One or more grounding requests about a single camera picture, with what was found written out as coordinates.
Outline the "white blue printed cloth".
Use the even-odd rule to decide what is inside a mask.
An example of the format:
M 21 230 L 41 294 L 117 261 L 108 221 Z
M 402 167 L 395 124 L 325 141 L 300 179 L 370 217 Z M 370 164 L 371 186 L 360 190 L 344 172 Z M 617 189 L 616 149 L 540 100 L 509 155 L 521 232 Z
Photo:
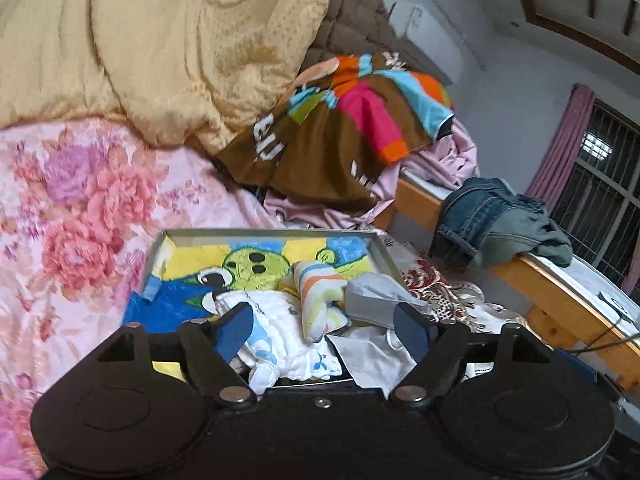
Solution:
M 240 302 L 254 311 L 254 324 L 239 359 L 250 368 L 248 384 L 260 396 L 280 379 L 293 382 L 330 380 L 343 375 L 343 367 L 328 342 L 304 341 L 299 300 L 288 292 L 224 292 L 205 301 L 213 315 L 224 315 Z

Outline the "grey face mask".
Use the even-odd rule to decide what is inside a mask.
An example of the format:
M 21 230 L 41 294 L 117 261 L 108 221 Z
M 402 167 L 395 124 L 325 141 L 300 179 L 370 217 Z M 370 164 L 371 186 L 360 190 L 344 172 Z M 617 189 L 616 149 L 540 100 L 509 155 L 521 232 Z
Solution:
M 416 360 L 390 328 L 352 326 L 341 335 L 329 334 L 326 338 L 356 385 L 380 389 L 386 398 L 416 366 Z

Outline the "striped colourful sock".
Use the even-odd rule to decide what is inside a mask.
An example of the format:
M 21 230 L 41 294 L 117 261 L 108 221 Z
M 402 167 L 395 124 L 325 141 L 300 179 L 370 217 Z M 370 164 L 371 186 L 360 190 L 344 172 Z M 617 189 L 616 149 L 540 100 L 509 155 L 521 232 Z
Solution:
M 349 326 L 344 311 L 347 281 L 333 266 L 303 260 L 294 263 L 292 271 L 302 312 L 303 337 L 308 344 Z

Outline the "grey cloth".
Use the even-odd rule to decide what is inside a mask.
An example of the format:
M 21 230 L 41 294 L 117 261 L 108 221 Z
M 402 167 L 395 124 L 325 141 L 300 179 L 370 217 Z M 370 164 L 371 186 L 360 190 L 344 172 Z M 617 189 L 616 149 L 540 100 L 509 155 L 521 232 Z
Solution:
M 404 286 L 386 274 L 365 273 L 346 285 L 344 305 L 351 320 L 392 330 L 398 304 L 408 304 L 420 313 L 432 313 L 426 301 L 413 297 Z

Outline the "white gold ornate bedspread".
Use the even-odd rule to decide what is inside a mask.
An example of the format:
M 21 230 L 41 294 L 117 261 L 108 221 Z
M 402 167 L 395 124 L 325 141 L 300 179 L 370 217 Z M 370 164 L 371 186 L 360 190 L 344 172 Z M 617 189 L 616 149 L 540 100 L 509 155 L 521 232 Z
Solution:
M 498 334 L 504 324 L 525 326 L 542 340 L 523 315 L 486 299 L 484 290 L 462 278 L 446 278 L 437 266 L 409 242 L 395 240 L 387 232 L 374 228 L 399 269 L 410 294 L 427 304 L 439 319 L 460 322 L 473 333 Z

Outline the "grey metal tray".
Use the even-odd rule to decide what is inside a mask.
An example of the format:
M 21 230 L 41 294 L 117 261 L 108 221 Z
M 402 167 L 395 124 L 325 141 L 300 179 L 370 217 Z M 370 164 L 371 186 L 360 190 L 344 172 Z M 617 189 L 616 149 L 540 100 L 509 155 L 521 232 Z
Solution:
M 130 295 L 124 320 L 166 334 L 246 301 L 254 330 L 235 356 L 241 370 L 261 372 L 280 387 L 345 380 L 329 341 L 304 343 L 299 301 L 278 289 L 292 264 L 303 260 L 326 264 L 345 280 L 366 273 L 402 280 L 390 243 L 373 232 L 167 230 L 154 242 L 142 289 Z

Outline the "blue denim jeans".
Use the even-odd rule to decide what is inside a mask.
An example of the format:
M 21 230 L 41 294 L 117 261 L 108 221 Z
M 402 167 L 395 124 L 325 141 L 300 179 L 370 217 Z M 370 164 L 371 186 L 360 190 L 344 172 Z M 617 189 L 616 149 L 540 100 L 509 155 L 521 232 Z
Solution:
M 440 205 L 428 255 L 464 269 L 489 269 L 527 253 L 566 268 L 570 239 L 538 198 L 515 193 L 505 180 L 469 178 Z

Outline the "pink crumpled sheet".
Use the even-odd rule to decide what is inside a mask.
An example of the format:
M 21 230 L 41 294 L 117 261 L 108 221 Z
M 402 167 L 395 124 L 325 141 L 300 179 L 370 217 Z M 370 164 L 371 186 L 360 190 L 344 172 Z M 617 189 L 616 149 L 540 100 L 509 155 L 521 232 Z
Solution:
M 400 173 L 405 170 L 441 188 L 456 190 L 466 179 L 480 175 L 477 146 L 462 122 L 454 118 L 449 134 L 429 148 L 424 148 L 402 162 L 384 169 L 378 180 L 369 186 L 374 206 L 356 216 L 319 203 L 290 200 L 277 196 L 271 191 L 266 194 L 262 204 L 270 214 L 294 226 L 339 230 L 361 229 L 366 224 L 371 224 L 394 202 Z

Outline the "pink floral bed sheet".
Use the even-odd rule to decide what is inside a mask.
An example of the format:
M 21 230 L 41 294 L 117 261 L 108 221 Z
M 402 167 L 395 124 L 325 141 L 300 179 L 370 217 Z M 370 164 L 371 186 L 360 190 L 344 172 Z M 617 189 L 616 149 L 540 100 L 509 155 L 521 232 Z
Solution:
M 32 407 L 122 322 L 157 234 L 275 225 L 194 148 L 152 148 L 98 118 L 3 130 L 2 477 L 42 473 Z

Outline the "brown multicolour striped blanket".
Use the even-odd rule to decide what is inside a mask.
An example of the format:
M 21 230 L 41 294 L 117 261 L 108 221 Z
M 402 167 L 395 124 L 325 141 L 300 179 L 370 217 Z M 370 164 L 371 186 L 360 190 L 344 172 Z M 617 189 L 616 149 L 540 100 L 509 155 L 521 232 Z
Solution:
M 235 183 L 359 214 L 382 172 L 450 133 L 450 96 L 390 52 L 305 70 L 268 114 L 214 157 Z

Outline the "barred window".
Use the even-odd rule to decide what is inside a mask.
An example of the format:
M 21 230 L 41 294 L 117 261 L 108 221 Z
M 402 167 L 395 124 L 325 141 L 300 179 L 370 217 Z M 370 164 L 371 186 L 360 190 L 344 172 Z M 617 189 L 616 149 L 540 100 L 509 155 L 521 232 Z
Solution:
M 639 126 L 601 101 L 552 218 L 575 256 L 623 284 L 639 236 Z

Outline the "pink curtain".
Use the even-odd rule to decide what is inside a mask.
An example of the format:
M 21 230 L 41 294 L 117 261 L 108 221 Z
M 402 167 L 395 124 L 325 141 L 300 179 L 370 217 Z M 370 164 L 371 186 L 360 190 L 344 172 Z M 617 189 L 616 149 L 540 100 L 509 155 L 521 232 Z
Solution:
M 596 94 L 584 84 L 574 84 L 558 128 L 527 188 L 552 211 L 573 171 L 593 110 Z

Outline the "yellow quilt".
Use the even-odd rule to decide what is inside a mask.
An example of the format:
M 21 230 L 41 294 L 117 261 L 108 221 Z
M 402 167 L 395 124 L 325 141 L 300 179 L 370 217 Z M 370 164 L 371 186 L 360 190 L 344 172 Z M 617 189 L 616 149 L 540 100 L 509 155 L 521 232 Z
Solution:
M 330 0 L 1 0 L 1 123 L 103 116 L 222 150 L 293 81 Z

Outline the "brown padded jacket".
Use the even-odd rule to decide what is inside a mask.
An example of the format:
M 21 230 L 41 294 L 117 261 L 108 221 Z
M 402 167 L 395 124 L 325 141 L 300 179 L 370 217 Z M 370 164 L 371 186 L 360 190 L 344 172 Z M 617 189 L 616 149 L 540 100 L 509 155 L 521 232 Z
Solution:
M 390 12 L 383 0 L 330 0 L 326 15 L 316 38 L 304 57 L 302 70 L 337 55 L 375 54 L 384 51 L 397 53 L 410 70 L 435 77 L 445 86 L 452 81 L 434 58 L 408 38 L 396 32 L 390 19 L 398 12 Z

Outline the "wooden bed frame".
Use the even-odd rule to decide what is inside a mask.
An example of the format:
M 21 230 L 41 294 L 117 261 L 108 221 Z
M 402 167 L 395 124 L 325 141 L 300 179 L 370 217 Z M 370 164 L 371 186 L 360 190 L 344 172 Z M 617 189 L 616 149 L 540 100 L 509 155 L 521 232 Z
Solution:
M 533 303 L 526 314 L 530 327 L 553 347 L 569 349 L 578 342 L 617 375 L 626 390 L 639 387 L 638 330 L 624 322 L 605 302 L 547 260 L 519 256 L 489 270 Z

